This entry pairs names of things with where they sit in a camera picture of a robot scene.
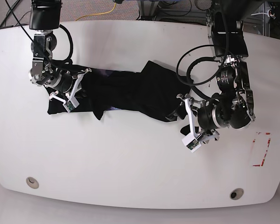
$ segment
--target black cloth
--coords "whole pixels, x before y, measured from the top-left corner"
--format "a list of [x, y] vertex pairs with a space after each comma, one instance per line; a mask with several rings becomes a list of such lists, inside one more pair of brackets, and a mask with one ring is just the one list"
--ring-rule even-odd
[[[190, 87], [182, 84], [175, 72], [148, 61], [142, 72], [107, 71], [93, 69], [81, 81], [82, 95], [77, 98], [80, 105], [72, 112], [93, 111], [101, 119], [110, 108], [139, 111], [151, 118], [170, 122], [166, 117], [180, 105], [177, 94], [187, 94]], [[47, 88], [50, 94], [54, 91]], [[49, 114], [66, 112], [61, 102], [53, 99], [49, 103]]]

